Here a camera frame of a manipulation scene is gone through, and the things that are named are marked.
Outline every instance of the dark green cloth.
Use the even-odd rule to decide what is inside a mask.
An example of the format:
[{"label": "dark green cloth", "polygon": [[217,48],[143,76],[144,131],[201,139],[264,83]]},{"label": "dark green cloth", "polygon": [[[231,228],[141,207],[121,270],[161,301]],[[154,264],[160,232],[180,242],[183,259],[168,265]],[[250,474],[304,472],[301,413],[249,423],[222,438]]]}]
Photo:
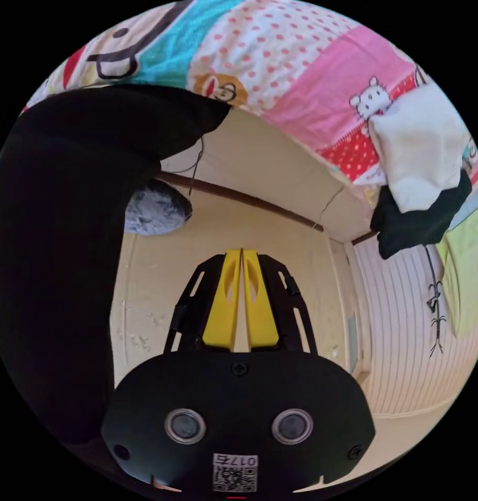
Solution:
[{"label": "dark green cloth", "polygon": [[438,244],[471,191],[472,183],[462,170],[459,185],[442,191],[429,209],[402,214],[389,187],[383,186],[371,219],[371,231],[378,233],[380,256],[388,259],[403,249]]}]

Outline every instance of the screw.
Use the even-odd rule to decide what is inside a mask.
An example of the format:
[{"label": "screw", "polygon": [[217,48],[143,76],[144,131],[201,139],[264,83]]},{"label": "screw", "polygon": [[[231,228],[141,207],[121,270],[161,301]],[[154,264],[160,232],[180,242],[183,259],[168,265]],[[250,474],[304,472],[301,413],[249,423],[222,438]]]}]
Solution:
[{"label": "screw", "polygon": [[129,450],[122,445],[114,445],[114,454],[123,461],[127,461],[130,458]]},{"label": "screw", "polygon": [[248,366],[244,362],[234,362],[231,369],[234,376],[245,376],[248,373]]},{"label": "screw", "polygon": [[359,459],[362,454],[363,447],[361,445],[355,445],[354,447],[352,447],[352,449],[349,450],[348,458],[351,461],[355,461],[356,459]]}]

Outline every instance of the white corrugated wall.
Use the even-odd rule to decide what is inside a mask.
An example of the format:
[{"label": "white corrugated wall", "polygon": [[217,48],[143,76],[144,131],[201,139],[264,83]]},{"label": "white corrugated wall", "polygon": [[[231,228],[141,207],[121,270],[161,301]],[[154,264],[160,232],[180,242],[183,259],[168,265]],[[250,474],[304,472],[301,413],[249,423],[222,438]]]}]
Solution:
[{"label": "white corrugated wall", "polygon": [[[434,272],[441,277],[435,247],[429,246]],[[432,273],[423,247],[399,252],[383,261],[377,239],[354,247],[364,280],[372,337],[372,370],[366,385],[370,408],[376,417],[425,412],[453,400],[478,358],[478,328],[462,339],[451,332],[447,303],[442,294],[440,343],[436,348],[431,326],[435,314],[426,304],[433,296],[428,286]]]}]

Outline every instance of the gray fluffy object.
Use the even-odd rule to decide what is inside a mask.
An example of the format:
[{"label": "gray fluffy object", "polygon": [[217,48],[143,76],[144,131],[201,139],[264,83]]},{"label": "gray fluffy object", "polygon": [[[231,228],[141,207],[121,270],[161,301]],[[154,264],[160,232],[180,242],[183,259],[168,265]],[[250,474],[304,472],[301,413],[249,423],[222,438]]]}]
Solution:
[{"label": "gray fluffy object", "polygon": [[181,228],[192,215],[192,204],[177,189],[151,180],[133,195],[126,208],[124,231],[138,235],[166,235]]}]

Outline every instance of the green cloth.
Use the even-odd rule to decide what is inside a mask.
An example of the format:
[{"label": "green cloth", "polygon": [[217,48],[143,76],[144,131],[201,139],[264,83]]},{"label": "green cloth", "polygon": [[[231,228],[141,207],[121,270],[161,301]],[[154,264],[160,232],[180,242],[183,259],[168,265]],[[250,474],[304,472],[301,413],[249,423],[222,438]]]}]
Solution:
[{"label": "green cloth", "polygon": [[441,282],[451,325],[459,338],[478,326],[478,210],[436,247],[444,266]]}]

